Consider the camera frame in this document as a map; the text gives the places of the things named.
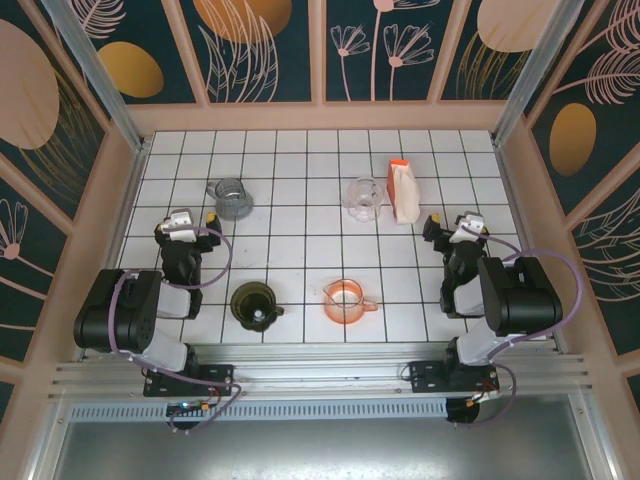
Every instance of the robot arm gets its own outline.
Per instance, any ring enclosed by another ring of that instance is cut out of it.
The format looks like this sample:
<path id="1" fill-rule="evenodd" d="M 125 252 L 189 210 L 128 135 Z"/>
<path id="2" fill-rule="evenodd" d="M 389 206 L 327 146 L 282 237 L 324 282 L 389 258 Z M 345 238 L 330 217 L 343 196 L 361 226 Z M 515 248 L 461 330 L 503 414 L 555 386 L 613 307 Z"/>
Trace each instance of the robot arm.
<path id="1" fill-rule="evenodd" d="M 156 318 L 198 315 L 202 292 L 198 288 L 187 290 L 179 286 L 197 287 L 201 283 L 202 253 L 220 245 L 220 238 L 212 234 L 196 235 L 193 230 L 167 233 L 176 227 L 193 225 L 191 211 L 180 209 L 171 212 L 156 227 L 162 273 L 169 283 L 162 281 L 160 272 L 141 271 L 125 282 L 115 314 L 118 348 L 173 372 L 193 368 L 197 362 L 187 345 L 155 328 Z M 214 214 L 207 218 L 207 228 L 222 233 L 220 220 Z M 98 274 L 74 325 L 74 339 L 79 347 L 111 351 L 107 332 L 109 303 L 123 273 L 122 270 L 102 270 Z"/>

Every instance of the measuring cup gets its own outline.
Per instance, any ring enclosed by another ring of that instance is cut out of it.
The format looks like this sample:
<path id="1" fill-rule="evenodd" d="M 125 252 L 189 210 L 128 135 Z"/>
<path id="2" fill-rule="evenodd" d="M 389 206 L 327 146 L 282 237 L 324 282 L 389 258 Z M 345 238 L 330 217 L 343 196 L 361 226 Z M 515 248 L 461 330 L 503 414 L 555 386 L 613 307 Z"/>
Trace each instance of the measuring cup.
<path id="1" fill-rule="evenodd" d="M 373 178 L 362 177 L 351 182 L 347 188 L 344 206 L 353 218 L 360 222 L 370 222 L 380 215 L 384 200 L 384 190 Z"/>
<path id="2" fill-rule="evenodd" d="M 365 312 L 375 312 L 378 304 L 364 298 L 362 287 L 355 280 L 343 278 L 324 287 L 327 295 L 324 311 L 334 322 L 341 325 L 355 323 Z"/>
<path id="3" fill-rule="evenodd" d="M 207 194 L 216 201 L 216 213 L 223 220 L 240 220 L 253 210 L 253 198 L 235 178 L 209 182 Z"/>

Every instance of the purple cable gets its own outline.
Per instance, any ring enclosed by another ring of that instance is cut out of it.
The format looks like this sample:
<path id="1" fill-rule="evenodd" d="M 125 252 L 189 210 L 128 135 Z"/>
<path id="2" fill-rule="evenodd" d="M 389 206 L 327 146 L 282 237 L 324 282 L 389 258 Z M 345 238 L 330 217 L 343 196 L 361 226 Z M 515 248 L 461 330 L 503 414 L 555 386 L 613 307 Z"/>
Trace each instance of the purple cable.
<path id="1" fill-rule="evenodd" d="M 493 417 L 491 417 L 491 418 L 489 418 L 487 420 L 483 420 L 481 422 L 470 423 L 470 424 L 466 425 L 468 428 L 476 428 L 476 427 L 484 427 L 484 426 L 490 425 L 490 424 L 494 423 L 495 421 L 497 421 L 498 419 L 502 418 L 504 416 L 504 414 L 507 413 L 507 411 L 511 408 L 511 406 L 513 405 L 513 402 L 516 399 L 517 382 L 516 382 L 515 373 L 513 373 L 513 370 L 511 370 L 506 365 L 502 365 L 500 363 L 494 363 L 493 362 L 493 358 L 496 355 L 498 355 L 500 352 L 502 352 L 503 350 L 506 350 L 507 348 L 513 346 L 513 344 L 515 344 L 515 343 L 531 340 L 532 338 L 537 338 L 537 337 L 540 337 L 542 335 L 548 335 L 550 333 L 553 333 L 553 332 L 565 327 L 571 320 L 573 320 L 573 318 L 578 313 L 578 309 L 580 308 L 580 304 L 582 303 L 582 297 L 584 295 L 584 280 L 582 279 L 582 275 L 580 275 L 580 271 L 578 270 L 578 267 L 571 260 L 569 260 L 565 255 L 562 255 L 561 253 L 554 252 L 553 250 L 542 249 L 542 248 L 534 248 L 534 249 L 531 249 L 531 250 L 523 250 L 521 252 L 521 251 L 518 250 L 518 248 L 516 248 L 515 245 L 512 245 L 509 242 L 506 242 L 506 241 L 501 240 L 499 238 L 491 237 L 489 235 L 483 235 L 481 233 L 473 232 L 473 231 L 469 230 L 466 227 L 461 227 L 461 228 L 465 232 L 470 233 L 472 235 L 475 235 L 475 236 L 477 236 L 479 238 L 482 238 L 484 240 L 490 240 L 490 241 L 493 241 L 493 242 L 496 242 L 496 243 L 500 243 L 502 245 L 506 245 L 507 247 L 515 250 L 516 253 L 514 253 L 513 255 L 510 255 L 507 258 L 503 259 L 503 262 L 510 262 L 511 260 L 515 260 L 517 258 L 524 257 L 525 255 L 549 255 L 549 256 L 555 257 L 555 258 L 563 261 L 565 263 L 565 265 L 567 265 L 571 269 L 571 272 L 573 273 L 573 276 L 574 276 L 574 278 L 576 280 L 576 290 L 577 290 L 576 291 L 576 299 L 573 302 L 573 306 L 571 307 L 571 310 L 569 310 L 569 313 L 562 320 L 560 320 L 558 323 L 556 323 L 555 325 L 552 325 L 549 328 L 545 328 L 544 330 L 541 330 L 539 332 L 532 333 L 530 335 L 524 335 L 524 336 L 521 336 L 521 337 L 516 337 L 510 342 L 504 342 L 501 345 L 498 345 L 496 348 L 494 348 L 493 350 L 491 350 L 487 354 L 487 359 L 489 360 L 490 363 L 492 363 L 495 367 L 498 367 L 498 368 L 501 368 L 501 369 L 505 370 L 509 374 L 509 376 L 511 377 L 511 382 L 512 382 L 511 395 L 509 396 L 509 400 L 507 401 L 507 404 L 504 406 L 504 408 L 502 410 L 500 410 L 500 412 L 498 412 L 495 416 L 493 416 Z"/>
<path id="2" fill-rule="evenodd" d="M 470 233 L 471 235 L 475 235 L 478 238 L 481 238 L 483 240 L 491 240 L 492 242 L 495 243 L 499 243 L 501 245 L 504 245 L 505 247 L 509 247 L 511 250 L 513 250 L 514 252 L 520 252 L 520 249 L 518 247 L 516 247 L 515 245 L 513 245 L 512 243 L 507 242 L 506 240 L 502 240 L 500 238 L 495 238 L 495 237 L 491 237 L 489 235 L 485 235 L 484 233 L 476 233 L 473 230 L 469 230 L 467 227 L 465 227 L 464 225 L 461 225 L 460 228 L 467 232 Z"/>
<path id="3" fill-rule="evenodd" d="M 197 287 L 191 287 L 191 289 L 193 288 L 200 288 L 202 286 L 207 286 L 207 285 L 211 285 L 212 283 L 214 283 L 215 281 L 217 281 L 219 278 L 222 277 L 222 275 L 224 275 L 228 270 L 229 267 L 231 265 L 231 244 L 229 243 L 229 241 L 225 238 L 224 235 L 222 235 L 221 233 L 216 232 L 215 230 L 211 230 L 209 228 L 204 228 L 204 227 L 180 227 L 180 228 L 175 228 L 175 229 L 171 229 L 171 230 L 167 230 L 169 232 L 177 232 L 177 231 L 182 231 L 182 230 L 195 230 L 195 231 L 205 231 L 211 234 L 214 234 L 218 237 L 220 237 L 225 244 L 227 245 L 227 247 L 229 248 L 229 261 L 227 262 L 227 266 L 225 267 L 225 269 L 220 273 L 220 275 L 218 275 L 215 279 L 203 283 L 202 285 L 198 285 Z M 118 282 L 116 283 L 114 289 L 113 289 L 113 295 L 111 297 L 111 302 L 109 303 L 109 315 L 107 318 L 107 333 L 109 336 L 109 347 L 111 348 L 111 351 L 116 355 L 116 357 L 120 357 L 120 358 L 126 358 L 125 355 L 123 355 L 123 353 L 120 351 L 120 349 L 118 348 L 118 345 L 116 343 L 116 335 L 115 335 L 115 316 L 116 316 L 116 305 L 118 303 L 118 297 L 120 296 L 120 292 L 122 290 L 122 286 L 124 285 L 124 282 L 129 278 L 132 277 L 133 275 L 139 273 L 139 270 L 129 270 L 127 272 L 125 272 L 119 279 Z M 185 288 L 184 285 L 174 285 L 175 287 L 178 288 Z M 240 393 L 242 392 L 242 387 L 240 385 L 238 385 L 237 383 L 224 383 L 224 382 L 211 382 L 211 381 L 207 381 L 207 380 L 199 380 L 197 378 L 191 378 L 191 377 L 186 377 L 184 375 L 180 375 L 179 373 L 175 373 L 172 372 L 170 370 L 166 370 L 164 368 L 160 368 L 157 367 L 155 365 L 152 365 L 148 362 L 145 362 L 144 360 L 140 360 L 137 356 L 135 355 L 131 355 L 129 357 L 129 360 L 132 361 L 133 363 L 141 366 L 142 368 L 147 368 L 150 369 L 154 372 L 160 372 L 164 375 L 167 375 L 169 377 L 175 378 L 176 380 L 180 380 L 183 382 L 187 382 L 187 383 L 193 383 L 196 385 L 205 385 L 208 387 L 214 387 L 214 388 L 235 388 L 236 392 L 231 396 L 231 398 L 222 406 L 218 409 L 218 411 L 216 413 L 214 413 L 213 415 L 211 415 L 207 420 L 204 420 L 200 423 L 198 423 L 195 427 L 189 429 L 189 430 L 185 430 L 185 435 L 188 435 L 189 432 L 195 432 L 197 430 L 200 430 L 201 428 L 204 428 L 205 426 L 207 426 L 208 424 L 210 424 L 211 422 L 213 422 L 216 418 L 218 418 L 220 415 L 222 415 L 222 413 L 229 408 L 229 406 L 236 401 L 236 399 L 238 398 L 238 396 L 240 396 Z M 173 418 L 174 416 L 172 416 L 169 420 L 169 423 L 173 429 L 173 432 L 176 433 L 178 430 L 176 429 L 176 427 L 173 424 Z"/>
<path id="4" fill-rule="evenodd" d="M 229 240 L 227 240 L 227 237 L 225 237 L 221 233 L 218 233 L 215 230 L 212 230 L 210 228 L 205 228 L 205 227 L 176 227 L 176 228 L 169 228 L 164 231 L 166 233 L 172 233 L 172 232 L 185 232 L 187 230 L 192 230 L 194 232 L 212 233 L 215 236 L 220 237 L 220 240 L 222 240 L 227 245 L 227 248 L 229 249 L 229 259 L 227 260 L 227 264 L 224 266 L 224 268 L 218 275 L 213 277 L 212 280 L 208 280 L 204 283 L 201 283 L 200 285 L 177 285 L 169 282 L 165 282 L 165 283 L 167 285 L 171 285 L 172 287 L 182 288 L 184 290 L 197 290 L 199 288 L 205 288 L 205 287 L 208 287 L 209 285 L 213 285 L 218 280 L 220 280 L 224 276 L 224 274 L 227 273 L 231 268 L 231 260 L 233 259 L 233 248 L 231 248 L 231 243 L 229 243 Z"/>

